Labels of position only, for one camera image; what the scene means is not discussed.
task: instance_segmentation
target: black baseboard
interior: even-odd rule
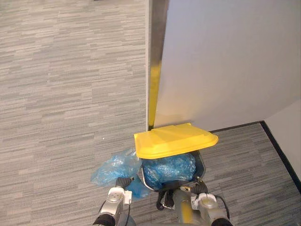
[[[301,194],[301,182],[300,182],[296,172],[293,170],[293,167],[290,164],[289,160],[287,159],[286,155],[283,153],[283,151],[281,150],[279,144],[277,143],[277,141],[273,137],[273,135],[272,135],[268,125],[265,123],[265,121],[255,121],[255,122],[242,124],[242,125],[238,125],[238,126],[232,126],[232,127],[227,127],[227,128],[223,128],[223,129],[216,129],[216,130],[213,130],[213,131],[210,131],[210,132],[215,133],[215,132],[224,131],[224,130],[228,130],[228,129],[235,129],[235,128],[239,128],[239,127],[243,127],[243,126],[249,126],[249,125],[253,125],[253,124],[261,124],[263,130],[265,131],[265,133],[267,134],[269,140],[273,144],[273,146],[274,146],[276,152],[278,153],[281,161],[283,162],[286,170],[288,171],[288,173],[291,176],[293,182],[295,183],[299,193]]]
[[[249,125],[253,125],[253,124],[258,124],[258,123],[261,123],[261,122],[262,121],[254,121],[254,122],[250,122],[250,123],[246,123],[246,124],[242,124],[242,125],[238,125],[238,126],[231,126],[231,127],[226,127],[226,128],[223,128],[223,129],[216,129],[216,130],[210,131],[210,133],[216,133],[216,132],[224,131],[224,130],[228,130],[228,129],[236,129],[236,128],[239,128],[239,127],[244,127],[244,126],[249,126]]]
[[[301,182],[300,182],[296,172],[293,170],[292,165],[290,164],[290,162],[287,159],[286,155],[283,153],[283,151],[281,150],[279,144],[277,143],[277,141],[273,137],[273,135],[272,135],[268,125],[265,123],[265,121],[261,121],[260,124],[261,124],[263,130],[265,131],[265,133],[268,135],[269,140],[273,144],[275,150],[277,151],[277,153],[278,153],[279,157],[281,158],[284,166],[286,167],[288,173],[290,174],[293,182],[295,183],[297,189],[299,190],[299,192],[301,194]]]

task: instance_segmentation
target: yellow strip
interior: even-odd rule
[[[185,200],[181,202],[181,210],[182,210],[182,219],[183,223],[191,223],[192,222],[192,208],[190,203]]]
[[[149,114],[148,114],[149,127],[154,127],[154,123],[155,123],[160,73],[161,73],[161,63],[159,63],[159,65],[155,65],[150,68]]]

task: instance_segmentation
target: white panel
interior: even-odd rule
[[[301,100],[268,117],[265,122],[301,179]]]
[[[300,98],[299,0],[170,0],[155,126],[263,120]]]

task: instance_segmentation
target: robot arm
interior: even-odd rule
[[[118,178],[116,186],[109,190],[107,199],[99,210],[99,216],[93,225],[101,226],[117,226],[120,214],[125,204],[130,204],[132,200],[132,192],[125,191],[134,178]]]

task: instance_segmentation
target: black cable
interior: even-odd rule
[[[222,202],[224,203],[224,206],[225,206],[225,209],[226,209],[226,211],[227,211],[227,217],[228,217],[228,219],[230,220],[230,212],[229,212],[229,208],[228,208],[228,206],[227,206],[227,204],[226,204],[226,201],[221,197],[221,196],[219,196],[219,195],[214,195],[216,198],[220,198],[221,200],[222,200]]]
[[[127,226],[127,222],[128,222],[129,217],[130,217],[130,210],[131,210],[131,205],[129,204],[128,205],[127,221],[126,221],[126,224],[124,226]]]
[[[103,207],[104,203],[105,203],[105,201],[104,201],[104,202],[102,203],[102,205],[100,206],[98,213],[99,213],[99,212],[100,212],[100,210],[102,209],[102,207]]]

